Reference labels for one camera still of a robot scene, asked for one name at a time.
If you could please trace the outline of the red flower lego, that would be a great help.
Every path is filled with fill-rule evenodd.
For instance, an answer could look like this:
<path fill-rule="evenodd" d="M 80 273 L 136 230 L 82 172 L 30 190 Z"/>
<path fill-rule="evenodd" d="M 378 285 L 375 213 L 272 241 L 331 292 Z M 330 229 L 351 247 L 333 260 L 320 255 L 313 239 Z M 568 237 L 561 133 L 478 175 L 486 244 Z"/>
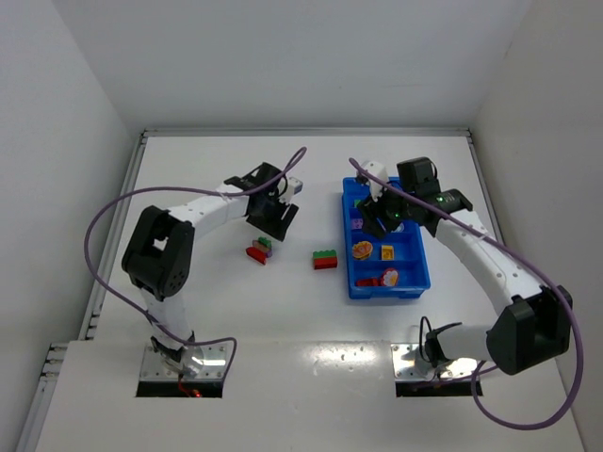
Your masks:
<path fill-rule="evenodd" d="M 399 271 L 396 268 L 389 267 L 383 271 L 380 278 L 380 286 L 395 287 L 399 282 Z"/>

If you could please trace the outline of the red curved lego brick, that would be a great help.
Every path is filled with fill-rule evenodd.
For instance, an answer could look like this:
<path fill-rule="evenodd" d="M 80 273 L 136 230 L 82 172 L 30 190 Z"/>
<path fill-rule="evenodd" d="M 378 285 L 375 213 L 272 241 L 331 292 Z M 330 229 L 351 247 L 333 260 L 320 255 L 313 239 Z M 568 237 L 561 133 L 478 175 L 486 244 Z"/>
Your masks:
<path fill-rule="evenodd" d="M 365 278 L 357 280 L 355 285 L 357 287 L 379 287 L 382 284 L 379 278 Z"/>

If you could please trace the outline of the yellow lego piece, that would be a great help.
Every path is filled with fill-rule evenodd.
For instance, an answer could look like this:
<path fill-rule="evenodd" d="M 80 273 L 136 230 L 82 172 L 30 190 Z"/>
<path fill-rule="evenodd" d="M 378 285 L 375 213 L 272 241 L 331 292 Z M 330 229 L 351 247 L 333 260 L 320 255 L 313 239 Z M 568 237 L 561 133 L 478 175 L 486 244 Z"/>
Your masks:
<path fill-rule="evenodd" d="M 395 259 L 395 250 L 392 245 L 381 245 L 381 259 L 383 261 L 393 261 Z"/>

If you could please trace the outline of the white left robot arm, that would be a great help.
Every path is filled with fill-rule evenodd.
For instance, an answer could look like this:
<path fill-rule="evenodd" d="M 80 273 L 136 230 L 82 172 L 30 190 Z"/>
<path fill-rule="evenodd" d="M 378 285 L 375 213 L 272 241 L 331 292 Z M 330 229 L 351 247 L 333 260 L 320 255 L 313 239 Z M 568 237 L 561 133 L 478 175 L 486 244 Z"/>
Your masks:
<path fill-rule="evenodd" d="M 202 195 L 185 204 L 145 208 L 122 258 L 122 269 L 142 294 L 152 317 L 155 352 L 172 367 L 184 370 L 200 356 L 179 292 L 190 271 L 195 241 L 230 220 L 246 221 L 282 241 L 299 207 L 292 199 L 303 183 L 263 163 L 244 176 L 225 180 L 216 195 Z"/>

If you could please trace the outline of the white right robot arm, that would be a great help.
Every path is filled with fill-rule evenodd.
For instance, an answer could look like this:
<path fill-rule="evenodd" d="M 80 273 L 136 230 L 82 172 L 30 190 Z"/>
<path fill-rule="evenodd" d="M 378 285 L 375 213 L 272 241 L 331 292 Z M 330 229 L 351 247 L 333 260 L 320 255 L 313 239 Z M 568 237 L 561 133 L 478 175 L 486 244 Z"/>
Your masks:
<path fill-rule="evenodd" d="M 515 375 L 565 353 L 571 301 L 564 289 L 539 282 L 527 265 L 504 252 L 468 198 L 441 188 L 429 158 L 400 162 L 397 169 L 400 184 L 394 186 L 384 165 L 360 165 L 356 180 L 369 189 L 358 205 L 364 232 L 383 239 L 402 222 L 415 222 L 458 258 L 497 314 L 491 326 L 456 322 L 428 332 L 420 347 L 424 361 L 438 367 L 471 358 Z"/>

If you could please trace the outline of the green top lego brick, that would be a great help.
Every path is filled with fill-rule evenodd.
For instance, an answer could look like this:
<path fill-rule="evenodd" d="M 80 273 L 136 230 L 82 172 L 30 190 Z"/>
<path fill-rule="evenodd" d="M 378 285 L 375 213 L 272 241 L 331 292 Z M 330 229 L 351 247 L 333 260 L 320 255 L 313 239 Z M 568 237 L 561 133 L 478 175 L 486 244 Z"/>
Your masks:
<path fill-rule="evenodd" d="M 336 258 L 335 250 L 316 250 L 312 254 L 314 260 Z"/>

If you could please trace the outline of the blue compartment bin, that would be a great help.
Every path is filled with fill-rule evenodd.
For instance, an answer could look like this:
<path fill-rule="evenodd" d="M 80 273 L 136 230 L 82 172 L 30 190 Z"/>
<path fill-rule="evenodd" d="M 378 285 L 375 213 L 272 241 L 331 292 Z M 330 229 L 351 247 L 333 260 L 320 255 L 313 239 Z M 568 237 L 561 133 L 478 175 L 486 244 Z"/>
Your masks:
<path fill-rule="evenodd" d="M 350 299 L 418 299 L 431 288 L 431 279 L 419 226 L 405 222 L 405 231 L 390 233 L 385 238 L 375 238 L 361 230 L 353 230 L 351 221 L 361 218 L 355 200 L 364 200 L 369 195 L 367 186 L 358 184 L 354 178 L 342 180 L 341 195 L 344 249 L 348 276 L 348 294 Z M 369 241 L 374 250 L 366 260 L 355 260 L 352 257 L 352 245 L 360 241 Z M 392 245 L 395 250 L 393 261 L 381 259 L 381 245 Z M 355 282 L 365 278 L 381 278 L 386 268 L 393 267 L 399 271 L 399 282 L 395 287 L 357 287 Z"/>

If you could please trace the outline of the red bottom lego brick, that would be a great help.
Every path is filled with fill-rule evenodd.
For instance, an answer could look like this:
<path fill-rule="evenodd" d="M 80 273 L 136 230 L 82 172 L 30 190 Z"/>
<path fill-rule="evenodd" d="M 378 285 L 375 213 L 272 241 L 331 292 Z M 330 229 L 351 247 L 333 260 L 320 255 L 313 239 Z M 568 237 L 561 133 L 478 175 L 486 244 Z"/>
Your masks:
<path fill-rule="evenodd" d="M 338 259 L 336 257 L 322 257 L 313 260 L 314 270 L 337 268 Z"/>

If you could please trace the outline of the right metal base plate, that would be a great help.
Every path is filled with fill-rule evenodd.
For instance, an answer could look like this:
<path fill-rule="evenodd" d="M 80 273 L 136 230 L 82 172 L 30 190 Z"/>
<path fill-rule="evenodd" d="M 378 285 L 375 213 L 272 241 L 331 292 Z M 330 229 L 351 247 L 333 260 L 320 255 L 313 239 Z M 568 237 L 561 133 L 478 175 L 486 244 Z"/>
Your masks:
<path fill-rule="evenodd" d="M 395 381 L 402 383 L 444 382 L 470 378 L 478 365 L 475 359 L 460 358 L 433 367 L 420 355 L 418 343 L 393 343 L 391 354 Z"/>

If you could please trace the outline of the metal base plate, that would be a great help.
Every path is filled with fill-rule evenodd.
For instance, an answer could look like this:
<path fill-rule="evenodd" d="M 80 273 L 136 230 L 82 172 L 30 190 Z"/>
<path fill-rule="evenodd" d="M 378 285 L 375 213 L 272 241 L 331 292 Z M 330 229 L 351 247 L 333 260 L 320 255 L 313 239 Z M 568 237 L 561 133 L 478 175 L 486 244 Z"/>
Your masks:
<path fill-rule="evenodd" d="M 224 377 L 230 348 L 213 345 L 185 349 L 177 363 L 148 345 L 142 355 L 139 380 L 144 382 L 219 381 Z"/>
<path fill-rule="evenodd" d="M 402 383 L 444 382 L 470 378 L 478 365 L 475 359 L 460 358 L 433 367 L 420 355 L 418 343 L 393 343 L 391 354 L 395 381 Z"/>

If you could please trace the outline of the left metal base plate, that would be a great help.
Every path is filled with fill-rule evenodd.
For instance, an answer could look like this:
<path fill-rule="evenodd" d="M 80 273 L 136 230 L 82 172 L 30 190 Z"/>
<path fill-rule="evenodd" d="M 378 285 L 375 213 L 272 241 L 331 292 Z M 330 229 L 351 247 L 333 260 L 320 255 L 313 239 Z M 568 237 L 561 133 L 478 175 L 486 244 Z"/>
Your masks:
<path fill-rule="evenodd" d="M 142 355 L 139 380 L 144 382 L 219 381 L 224 377 L 230 348 L 213 345 L 185 349 L 177 363 L 148 345 Z"/>

